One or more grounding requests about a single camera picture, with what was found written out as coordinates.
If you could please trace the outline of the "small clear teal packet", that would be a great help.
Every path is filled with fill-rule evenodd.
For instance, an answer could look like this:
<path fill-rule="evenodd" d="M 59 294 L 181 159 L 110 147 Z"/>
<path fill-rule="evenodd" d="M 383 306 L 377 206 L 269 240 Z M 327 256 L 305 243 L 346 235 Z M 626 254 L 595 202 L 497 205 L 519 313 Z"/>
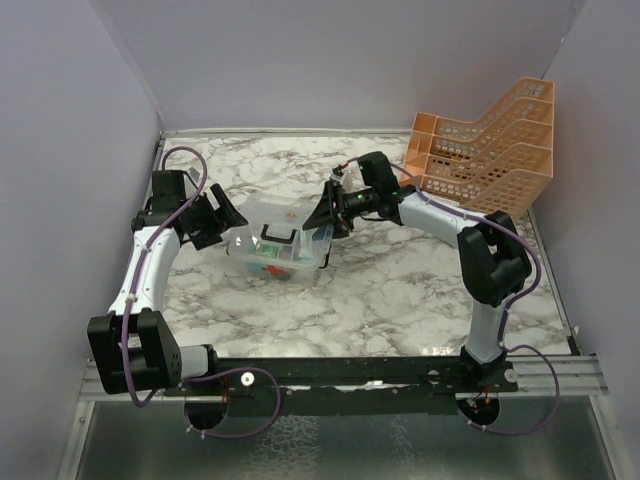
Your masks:
<path fill-rule="evenodd" d="M 316 254 L 314 247 L 315 240 L 313 239 L 314 234 L 314 230 L 302 230 L 300 232 L 298 260 L 301 263 L 312 264 L 315 262 Z"/>

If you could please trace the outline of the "black lid handle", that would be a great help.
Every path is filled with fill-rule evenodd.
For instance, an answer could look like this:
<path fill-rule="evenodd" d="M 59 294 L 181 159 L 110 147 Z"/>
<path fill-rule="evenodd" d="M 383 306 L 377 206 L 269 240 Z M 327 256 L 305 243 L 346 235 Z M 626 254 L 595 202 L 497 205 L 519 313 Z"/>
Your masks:
<path fill-rule="evenodd" d="M 287 225 L 264 224 L 260 238 L 266 242 L 291 245 L 296 239 L 298 230 Z"/>

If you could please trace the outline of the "green small packet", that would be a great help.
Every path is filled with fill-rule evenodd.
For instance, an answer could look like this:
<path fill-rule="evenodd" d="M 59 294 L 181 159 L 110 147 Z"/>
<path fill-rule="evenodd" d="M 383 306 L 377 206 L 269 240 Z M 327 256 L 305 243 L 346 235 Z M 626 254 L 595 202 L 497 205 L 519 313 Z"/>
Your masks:
<path fill-rule="evenodd" d="M 269 244 L 261 244 L 255 249 L 255 254 L 265 258 L 275 258 L 279 257 L 280 248 L 275 245 Z"/>

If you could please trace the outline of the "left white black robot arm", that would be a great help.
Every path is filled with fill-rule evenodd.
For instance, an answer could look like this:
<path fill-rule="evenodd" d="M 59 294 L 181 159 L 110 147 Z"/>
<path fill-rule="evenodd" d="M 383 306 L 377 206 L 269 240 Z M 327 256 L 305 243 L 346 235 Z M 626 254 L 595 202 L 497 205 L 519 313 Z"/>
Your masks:
<path fill-rule="evenodd" d="M 248 222 L 219 184 L 189 198 L 185 177 L 178 170 L 153 173 L 151 197 L 131 222 L 133 249 L 119 293 L 106 314 L 88 323 L 91 351 L 108 394 L 174 388 L 186 380 L 206 395 L 220 385 L 212 346 L 179 346 L 162 302 L 183 244 L 202 250 Z"/>

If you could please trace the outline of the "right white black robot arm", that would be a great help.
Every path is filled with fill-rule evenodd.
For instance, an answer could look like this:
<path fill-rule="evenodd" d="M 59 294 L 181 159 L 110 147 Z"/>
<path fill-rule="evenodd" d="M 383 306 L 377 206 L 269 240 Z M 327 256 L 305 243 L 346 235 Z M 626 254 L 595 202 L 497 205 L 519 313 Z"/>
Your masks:
<path fill-rule="evenodd" d="M 365 188 L 348 192 L 344 170 L 355 163 Z M 402 186 L 397 165 L 375 151 L 335 167 L 304 230 L 330 225 L 335 239 L 346 238 L 354 219 L 375 213 L 382 221 L 420 230 L 458 251 L 463 284 L 473 299 L 469 335 L 461 348 L 461 383 L 481 391 L 506 358 L 502 345 L 510 302 L 532 273 L 526 245 L 504 211 L 478 216 L 426 196 L 412 179 Z"/>

